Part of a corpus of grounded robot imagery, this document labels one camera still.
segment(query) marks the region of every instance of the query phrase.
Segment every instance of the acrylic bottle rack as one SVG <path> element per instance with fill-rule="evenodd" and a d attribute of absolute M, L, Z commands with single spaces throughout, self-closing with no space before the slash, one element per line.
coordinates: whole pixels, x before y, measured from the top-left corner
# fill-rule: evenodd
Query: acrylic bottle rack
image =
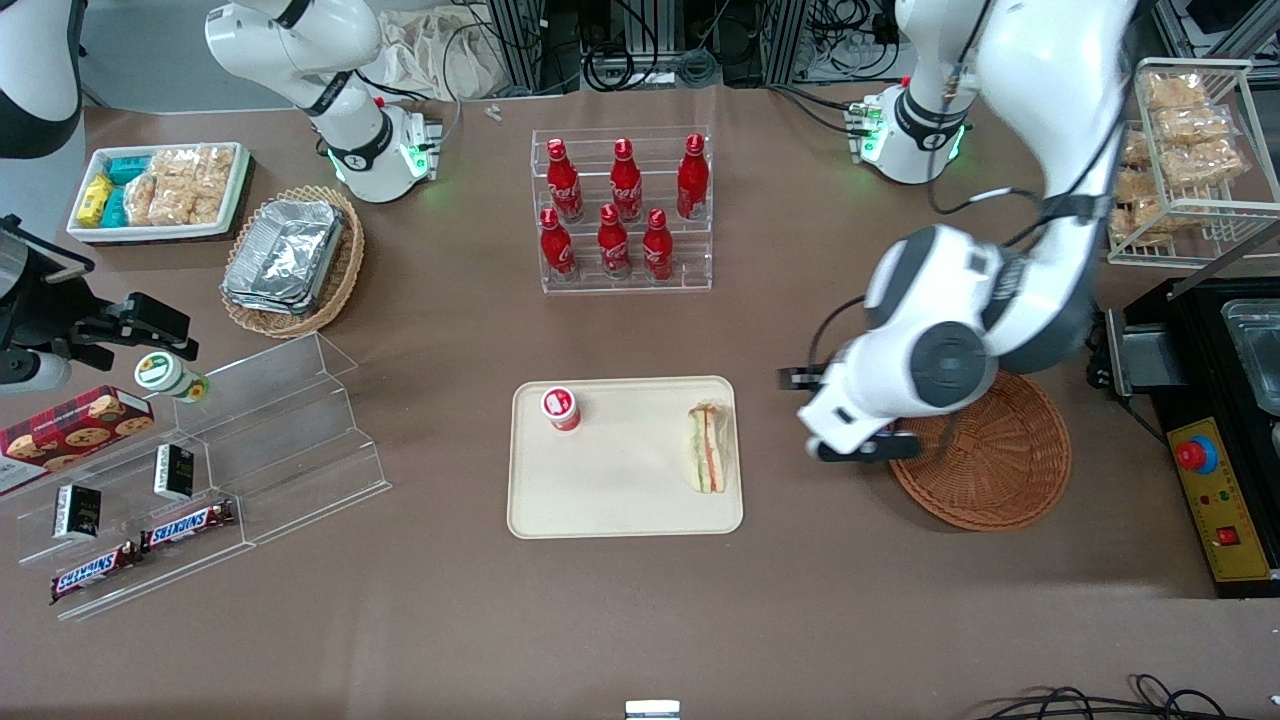
<path fill-rule="evenodd" d="M 707 217 L 686 220 L 676 213 L 676 172 L 685 156 L 685 138 L 698 132 L 707 138 L 707 167 L 710 182 L 707 188 Z M 627 246 L 631 256 L 631 277 L 614 281 L 604 274 L 596 231 L 600 224 L 600 206 L 612 200 L 609 170 L 613 169 L 613 142 L 620 137 L 631 140 L 634 158 L 643 177 L 644 213 L 640 220 L 627 225 Z M 566 224 L 573 242 L 573 256 L 579 265 L 579 279 L 571 283 L 552 281 L 550 270 L 541 255 L 538 238 L 538 213 L 552 206 L 552 193 L 547 184 L 547 141 L 561 138 L 568 158 L 577 168 L 582 186 L 582 219 Z M 599 128 L 534 131 L 530 155 L 534 188 L 532 237 L 534 252 L 547 295 L 589 292 L 694 292 L 712 287 L 712 220 L 714 217 L 716 167 L 712 152 L 712 135 L 708 126 L 672 126 L 654 128 Z M 675 241 L 672 254 L 675 274 L 663 284 L 650 284 L 644 273 L 641 240 L 645 217 L 654 208 L 667 213 L 667 228 Z"/>
<path fill-rule="evenodd" d="M 232 503 L 233 524 L 161 546 L 50 611 L 60 620 L 88 618 L 389 489 L 378 448 L 356 427 L 338 379 L 355 368 L 317 333 L 291 340 L 210 373 L 210 393 L 198 404 L 148 397 L 152 430 L 0 501 L 0 515 L 18 528 L 18 562 L 45 579 L 137 542 L 145 529 L 214 502 Z M 165 443 L 196 456 L 189 501 L 152 493 L 155 451 Z M 102 492 L 95 539 L 50 537 L 55 488 L 69 483 Z M 47 603 L 49 593 L 31 602 Z"/>

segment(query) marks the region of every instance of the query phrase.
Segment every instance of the red lid cup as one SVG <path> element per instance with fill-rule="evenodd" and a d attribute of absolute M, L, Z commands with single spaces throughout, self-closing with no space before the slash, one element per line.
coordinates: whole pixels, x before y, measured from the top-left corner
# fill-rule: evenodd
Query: red lid cup
<path fill-rule="evenodd" d="M 577 413 L 577 398 L 563 386 L 548 388 L 543 393 L 543 415 L 561 430 L 572 430 L 581 416 Z"/>

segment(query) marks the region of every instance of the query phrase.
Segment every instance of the aluminum foil container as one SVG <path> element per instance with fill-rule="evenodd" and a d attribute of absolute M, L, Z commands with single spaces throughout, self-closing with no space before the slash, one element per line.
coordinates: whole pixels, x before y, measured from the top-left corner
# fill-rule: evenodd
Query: aluminum foil container
<path fill-rule="evenodd" d="M 227 269 L 223 293 L 243 307 L 310 313 L 319 302 L 343 223 L 342 210 L 328 202 L 268 204 Z"/>

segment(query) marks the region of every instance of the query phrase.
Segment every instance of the red cookie box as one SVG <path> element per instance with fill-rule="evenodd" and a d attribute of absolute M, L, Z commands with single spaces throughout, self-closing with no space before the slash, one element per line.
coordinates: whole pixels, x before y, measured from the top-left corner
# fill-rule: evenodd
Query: red cookie box
<path fill-rule="evenodd" d="M 151 405 L 101 386 L 0 432 L 0 496 L 150 429 Z"/>

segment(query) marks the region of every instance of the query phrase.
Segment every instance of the emergency stop button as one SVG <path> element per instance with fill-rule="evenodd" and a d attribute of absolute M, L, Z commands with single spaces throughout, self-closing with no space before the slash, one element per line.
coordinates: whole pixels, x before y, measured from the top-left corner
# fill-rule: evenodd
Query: emergency stop button
<path fill-rule="evenodd" d="M 1217 544 L 1240 544 L 1240 533 L 1235 532 L 1234 525 L 1219 528 Z"/>
<path fill-rule="evenodd" d="M 1174 460 L 1184 470 L 1207 475 L 1217 469 L 1217 447 L 1204 436 L 1192 436 L 1174 448 Z"/>

